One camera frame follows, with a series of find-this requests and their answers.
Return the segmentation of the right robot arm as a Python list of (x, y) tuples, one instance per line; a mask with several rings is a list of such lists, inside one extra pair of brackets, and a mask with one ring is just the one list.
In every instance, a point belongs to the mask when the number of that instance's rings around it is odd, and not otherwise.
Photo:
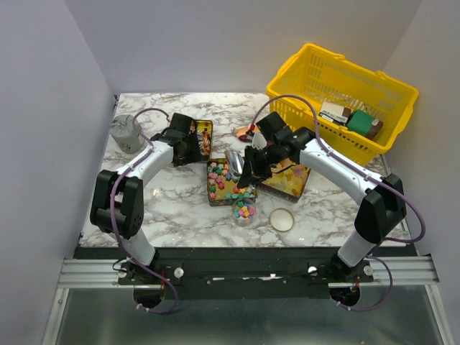
[(267, 146), (244, 150), (244, 166), (238, 188), (259, 185), (272, 177), (272, 168), (289, 159), (309, 167), (340, 187), (358, 205), (354, 231), (338, 250), (331, 263), (332, 276), (341, 282), (357, 273), (357, 265), (405, 218), (403, 184), (398, 176), (386, 178), (374, 173), (340, 153), (330, 151), (310, 129), (296, 131), (272, 112), (257, 122)]

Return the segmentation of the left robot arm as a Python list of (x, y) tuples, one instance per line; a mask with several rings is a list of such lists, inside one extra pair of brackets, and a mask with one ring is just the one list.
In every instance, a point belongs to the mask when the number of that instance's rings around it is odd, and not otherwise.
[(203, 160), (197, 129), (195, 119), (174, 113), (167, 128), (153, 137), (143, 137), (147, 147), (133, 160), (115, 171), (102, 170), (96, 178), (90, 222), (115, 236), (120, 249), (135, 263), (135, 276), (144, 284), (153, 283), (160, 273), (153, 262), (155, 248), (142, 230), (144, 187), (169, 165)]

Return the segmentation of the round jar lid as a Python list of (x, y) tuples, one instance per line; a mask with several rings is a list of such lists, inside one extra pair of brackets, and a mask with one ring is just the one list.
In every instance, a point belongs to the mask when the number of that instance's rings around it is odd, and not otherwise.
[(295, 225), (294, 215), (286, 208), (276, 208), (269, 217), (272, 228), (279, 232), (291, 230)]

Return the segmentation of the tin of lollipops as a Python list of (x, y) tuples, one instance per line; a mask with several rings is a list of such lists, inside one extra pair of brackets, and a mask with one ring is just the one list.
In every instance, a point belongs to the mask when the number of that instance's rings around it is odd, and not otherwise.
[(190, 130), (197, 134), (203, 160), (208, 160), (212, 151), (213, 122), (209, 120), (195, 120)]

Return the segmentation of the metal candy scoop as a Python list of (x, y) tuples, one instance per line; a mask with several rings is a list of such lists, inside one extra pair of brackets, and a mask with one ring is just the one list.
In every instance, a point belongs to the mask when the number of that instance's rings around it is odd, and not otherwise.
[(224, 152), (229, 171), (232, 175), (240, 178), (244, 170), (244, 159), (243, 157), (234, 150), (226, 150)]

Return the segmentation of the tin of star candies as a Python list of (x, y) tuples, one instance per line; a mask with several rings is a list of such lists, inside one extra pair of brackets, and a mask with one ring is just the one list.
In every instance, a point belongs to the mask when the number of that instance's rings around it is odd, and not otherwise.
[(238, 188), (239, 178), (230, 172), (225, 158), (211, 159), (206, 163), (208, 203), (212, 207), (232, 206), (243, 198), (255, 201), (256, 188)]

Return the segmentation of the tin of popsicle gummies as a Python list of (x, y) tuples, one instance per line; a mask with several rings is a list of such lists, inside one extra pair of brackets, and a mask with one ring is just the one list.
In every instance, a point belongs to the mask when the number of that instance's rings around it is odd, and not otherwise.
[(291, 203), (297, 203), (305, 189), (311, 169), (285, 159), (271, 168), (272, 177), (264, 181), (259, 189)]

